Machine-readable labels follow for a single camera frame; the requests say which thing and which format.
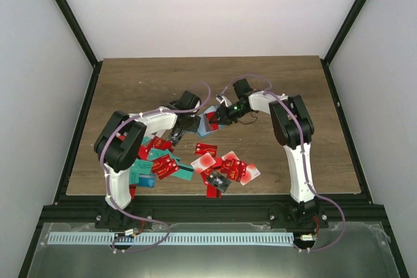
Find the blue card front left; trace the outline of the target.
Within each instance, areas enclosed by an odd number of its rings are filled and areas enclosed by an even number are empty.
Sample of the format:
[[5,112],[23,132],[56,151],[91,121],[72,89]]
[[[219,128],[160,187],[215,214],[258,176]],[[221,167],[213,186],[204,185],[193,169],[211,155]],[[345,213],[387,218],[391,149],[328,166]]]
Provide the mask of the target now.
[[140,174],[137,179],[137,186],[143,188],[154,188],[156,176],[154,174]]

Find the black frame post left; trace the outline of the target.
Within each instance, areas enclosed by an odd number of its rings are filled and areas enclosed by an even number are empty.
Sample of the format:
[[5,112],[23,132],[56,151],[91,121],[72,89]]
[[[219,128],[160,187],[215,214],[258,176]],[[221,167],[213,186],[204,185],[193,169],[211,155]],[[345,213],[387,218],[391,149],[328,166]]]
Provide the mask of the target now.
[[88,62],[93,68],[96,68],[100,62],[93,52],[91,45],[89,44],[87,37],[85,36],[76,16],[74,15],[67,0],[54,0],[64,19],[66,20],[69,28],[75,36],[80,48],[84,52]]

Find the red striped card table edge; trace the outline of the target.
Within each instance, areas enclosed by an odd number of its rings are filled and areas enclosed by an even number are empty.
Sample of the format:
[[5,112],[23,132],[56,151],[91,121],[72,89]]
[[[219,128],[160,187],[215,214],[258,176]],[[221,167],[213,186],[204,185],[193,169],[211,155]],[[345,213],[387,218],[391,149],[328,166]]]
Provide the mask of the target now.
[[213,199],[219,199],[222,197],[222,192],[216,188],[213,185],[208,184],[207,190],[206,190],[206,197],[207,198],[213,198]]

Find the teal leather card holder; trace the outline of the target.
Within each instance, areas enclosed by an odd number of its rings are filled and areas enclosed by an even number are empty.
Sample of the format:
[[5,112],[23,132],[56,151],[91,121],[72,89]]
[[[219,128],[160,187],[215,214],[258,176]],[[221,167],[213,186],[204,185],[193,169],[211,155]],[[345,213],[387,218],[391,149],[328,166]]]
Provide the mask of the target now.
[[214,116],[217,108],[217,105],[212,105],[199,115],[201,120],[197,129],[197,134],[201,139],[225,127],[224,125],[211,124],[209,122],[210,118]]

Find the black card centre left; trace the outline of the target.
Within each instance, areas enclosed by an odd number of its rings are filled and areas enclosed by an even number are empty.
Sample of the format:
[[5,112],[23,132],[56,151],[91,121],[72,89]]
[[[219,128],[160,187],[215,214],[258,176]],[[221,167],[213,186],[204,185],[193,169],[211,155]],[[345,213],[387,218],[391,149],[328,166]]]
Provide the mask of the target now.
[[167,140],[171,142],[172,146],[177,146],[185,133],[186,131],[184,129],[173,130]]

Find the teal card with stripe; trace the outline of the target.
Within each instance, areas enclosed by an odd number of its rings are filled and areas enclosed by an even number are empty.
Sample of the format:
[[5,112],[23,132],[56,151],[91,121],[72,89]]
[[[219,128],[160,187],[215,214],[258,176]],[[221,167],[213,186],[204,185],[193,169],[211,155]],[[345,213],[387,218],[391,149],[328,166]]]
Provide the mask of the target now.
[[192,179],[194,168],[190,165],[178,163],[178,170],[175,171],[171,176],[180,178],[182,180],[190,181]]

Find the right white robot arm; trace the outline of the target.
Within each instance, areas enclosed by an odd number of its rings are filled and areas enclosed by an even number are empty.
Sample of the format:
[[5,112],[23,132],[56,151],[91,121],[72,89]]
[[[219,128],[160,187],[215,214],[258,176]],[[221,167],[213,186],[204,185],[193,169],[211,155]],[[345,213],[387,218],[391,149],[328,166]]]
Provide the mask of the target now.
[[211,124],[230,125],[248,113],[270,115],[277,142],[284,148],[291,179],[293,204],[287,209],[290,222],[303,228],[318,214],[319,205],[313,186],[310,151],[315,128],[301,96],[278,96],[270,89],[255,90],[247,79],[233,82],[237,101],[232,103],[223,93],[216,95],[220,106]]

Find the small black card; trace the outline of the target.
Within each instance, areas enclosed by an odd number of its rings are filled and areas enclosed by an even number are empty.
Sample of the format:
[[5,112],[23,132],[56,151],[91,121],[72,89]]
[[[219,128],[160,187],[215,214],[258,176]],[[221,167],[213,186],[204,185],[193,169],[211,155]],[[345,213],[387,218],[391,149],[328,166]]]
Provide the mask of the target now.
[[212,171],[207,176],[206,181],[208,184],[214,186],[217,190],[223,193],[226,192],[231,185],[231,181],[217,171]]

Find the red gold card pile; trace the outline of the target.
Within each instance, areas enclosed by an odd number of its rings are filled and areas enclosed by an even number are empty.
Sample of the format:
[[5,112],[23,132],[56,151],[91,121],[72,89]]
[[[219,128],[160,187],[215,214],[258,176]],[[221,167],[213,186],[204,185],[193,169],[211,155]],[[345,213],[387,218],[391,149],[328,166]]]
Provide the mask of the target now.
[[179,169],[180,167],[175,159],[171,158],[170,155],[164,155],[152,161],[151,173],[162,180]]
[[223,160],[220,172],[225,174],[228,179],[240,182],[243,175],[246,173],[246,168],[247,163],[241,160]]

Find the red VIP card centre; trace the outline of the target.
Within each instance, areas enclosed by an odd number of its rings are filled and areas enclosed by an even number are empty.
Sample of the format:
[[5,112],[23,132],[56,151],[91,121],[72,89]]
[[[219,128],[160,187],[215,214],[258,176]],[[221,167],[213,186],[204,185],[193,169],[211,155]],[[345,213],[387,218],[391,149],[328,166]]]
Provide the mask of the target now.
[[206,143],[197,143],[195,146],[195,155],[203,156],[205,154],[210,154],[213,158],[216,157],[218,147],[216,145],[209,145]]

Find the white red circle card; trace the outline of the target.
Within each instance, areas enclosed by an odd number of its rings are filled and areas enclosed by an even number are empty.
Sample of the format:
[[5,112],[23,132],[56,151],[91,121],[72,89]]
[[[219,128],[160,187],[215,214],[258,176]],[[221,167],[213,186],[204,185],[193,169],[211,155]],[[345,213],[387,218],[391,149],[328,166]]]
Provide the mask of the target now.
[[209,167],[212,167],[216,163],[216,160],[211,156],[210,153],[203,154],[195,161],[191,162],[191,166],[197,173],[206,171]]

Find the white red card right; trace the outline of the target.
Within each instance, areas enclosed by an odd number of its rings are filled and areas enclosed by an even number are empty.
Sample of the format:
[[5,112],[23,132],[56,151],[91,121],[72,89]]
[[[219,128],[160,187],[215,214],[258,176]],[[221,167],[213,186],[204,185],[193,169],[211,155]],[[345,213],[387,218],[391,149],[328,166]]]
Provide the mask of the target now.
[[242,186],[245,186],[246,184],[248,184],[249,182],[251,182],[252,180],[254,180],[260,175],[261,175],[260,171],[253,163],[247,164],[246,171],[245,173],[242,174],[240,183]]

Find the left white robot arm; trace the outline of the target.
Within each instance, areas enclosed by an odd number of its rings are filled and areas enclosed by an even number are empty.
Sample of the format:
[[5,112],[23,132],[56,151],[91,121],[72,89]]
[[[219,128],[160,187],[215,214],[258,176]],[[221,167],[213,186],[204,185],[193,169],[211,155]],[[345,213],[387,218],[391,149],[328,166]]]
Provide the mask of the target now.
[[170,131],[168,141],[177,145],[186,132],[196,132],[203,105],[200,97],[186,90],[178,100],[145,113],[115,111],[94,144],[94,152],[104,170],[107,204],[112,207],[110,220],[124,229],[133,221],[127,208],[132,198],[129,191],[130,168],[139,156],[143,138]]

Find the red card black stripe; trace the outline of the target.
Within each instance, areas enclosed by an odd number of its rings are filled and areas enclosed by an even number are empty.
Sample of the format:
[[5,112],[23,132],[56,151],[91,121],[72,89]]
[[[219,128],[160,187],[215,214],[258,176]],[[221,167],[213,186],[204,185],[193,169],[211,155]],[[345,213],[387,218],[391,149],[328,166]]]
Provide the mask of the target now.
[[210,126],[212,131],[218,130],[219,129],[219,124],[218,124],[218,118],[216,116],[216,112],[210,112],[207,114],[207,118],[208,118],[208,125]]

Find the teal card front left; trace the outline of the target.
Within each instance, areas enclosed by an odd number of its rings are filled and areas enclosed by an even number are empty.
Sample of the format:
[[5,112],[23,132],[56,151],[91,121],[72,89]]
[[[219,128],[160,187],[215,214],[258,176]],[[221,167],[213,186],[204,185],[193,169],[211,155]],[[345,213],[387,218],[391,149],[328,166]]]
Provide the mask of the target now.
[[137,159],[130,168],[130,184],[137,185],[140,174],[151,174],[152,162]]

